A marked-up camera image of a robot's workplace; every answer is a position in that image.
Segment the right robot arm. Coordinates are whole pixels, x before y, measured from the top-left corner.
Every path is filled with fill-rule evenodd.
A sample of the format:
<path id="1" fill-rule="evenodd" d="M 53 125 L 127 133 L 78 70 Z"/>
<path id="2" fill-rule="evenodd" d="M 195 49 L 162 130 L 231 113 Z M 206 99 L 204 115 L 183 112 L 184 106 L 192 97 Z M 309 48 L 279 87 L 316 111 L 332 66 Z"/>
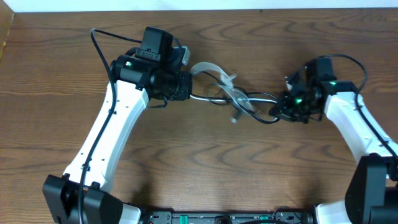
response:
<path id="1" fill-rule="evenodd" d="M 307 223 L 397 223 L 397 143 L 367 109 L 361 86 L 339 80 L 332 54 L 319 56 L 286 77 L 269 114 L 292 123 L 329 119 L 348 145 L 357 167 L 344 199 L 314 208 Z"/>

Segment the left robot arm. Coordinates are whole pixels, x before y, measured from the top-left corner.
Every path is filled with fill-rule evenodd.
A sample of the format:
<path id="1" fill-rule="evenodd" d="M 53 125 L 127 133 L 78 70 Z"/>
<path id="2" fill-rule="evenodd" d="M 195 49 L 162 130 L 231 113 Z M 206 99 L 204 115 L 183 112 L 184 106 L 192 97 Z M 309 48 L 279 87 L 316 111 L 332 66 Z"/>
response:
<path id="1" fill-rule="evenodd" d="M 147 27 L 143 38 L 104 67 L 109 82 L 99 114 L 62 176 L 49 175 L 43 193 L 55 223 L 139 223 L 142 209 L 111 194 L 121 154 L 151 99 L 161 107 L 189 99 L 189 50 L 172 34 Z"/>

